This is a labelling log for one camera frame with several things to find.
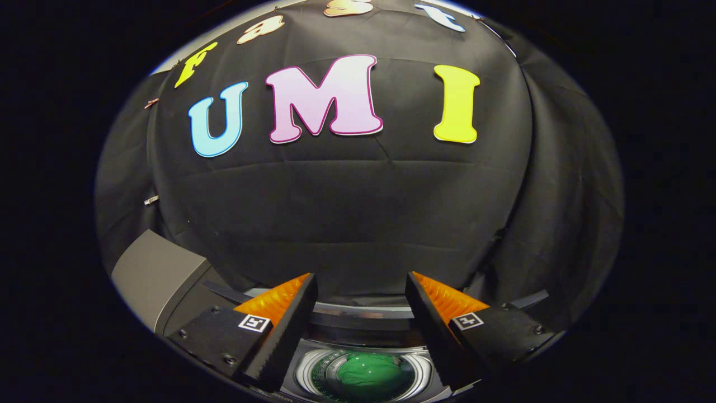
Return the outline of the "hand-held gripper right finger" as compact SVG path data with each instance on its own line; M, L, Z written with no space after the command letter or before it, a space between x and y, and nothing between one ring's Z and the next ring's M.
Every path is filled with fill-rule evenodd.
M442 382L465 388L534 357L555 332L512 303L489 306L418 272L405 296Z

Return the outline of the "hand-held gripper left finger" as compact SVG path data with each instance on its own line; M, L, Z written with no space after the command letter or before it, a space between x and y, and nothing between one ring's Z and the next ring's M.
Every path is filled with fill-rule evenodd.
M234 308L208 308L168 339L222 377L276 392L317 297L315 275L306 273Z

